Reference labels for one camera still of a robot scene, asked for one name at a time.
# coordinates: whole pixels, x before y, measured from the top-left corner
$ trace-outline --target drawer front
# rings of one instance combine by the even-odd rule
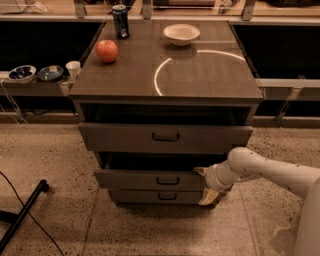
[[[109,190],[115,203],[198,204],[202,192]]]
[[[250,126],[187,126],[80,123],[88,150],[223,154],[234,146],[246,146]]]
[[[101,188],[133,190],[202,191],[205,180],[196,172],[96,170]]]

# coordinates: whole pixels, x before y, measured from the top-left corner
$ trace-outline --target bowl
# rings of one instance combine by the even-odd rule
[[[175,24],[164,29],[164,34],[172,44],[186,46],[200,35],[199,29],[189,24]]]
[[[60,66],[48,66],[38,72],[38,79],[43,82],[54,83],[62,78],[63,73],[64,69]]]
[[[31,65],[23,65],[14,68],[9,73],[9,79],[13,82],[27,84],[33,80],[37,69]]]

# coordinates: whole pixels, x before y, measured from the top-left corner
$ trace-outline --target apple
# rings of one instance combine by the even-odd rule
[[[117,59],[118,46],[112,40],[101,40],[96,44],[98,58],[104,63],[111,63]]]

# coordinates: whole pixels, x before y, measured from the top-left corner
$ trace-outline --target blue bowl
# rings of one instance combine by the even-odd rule
[[[38,72],[38,78],[43,82],[53,83],[62,78],[64,69],[60,66],[49,66]]]
[[[30,83],[37,69],[31,65],[24,65],[14,68],[9,73],[9,79],[13,82],[18,82],[22,84]]]

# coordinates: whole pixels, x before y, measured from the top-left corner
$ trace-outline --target white bowl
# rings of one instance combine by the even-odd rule
[[[9,79],[13,82],[27,84],[33,80],[36,68],[31,65],[24,65],[14,68],[9,73]]]
[[[174,45],[186,46],[200,35],[199,29],[189,24],[175,24],[164,29],[164,34]]]

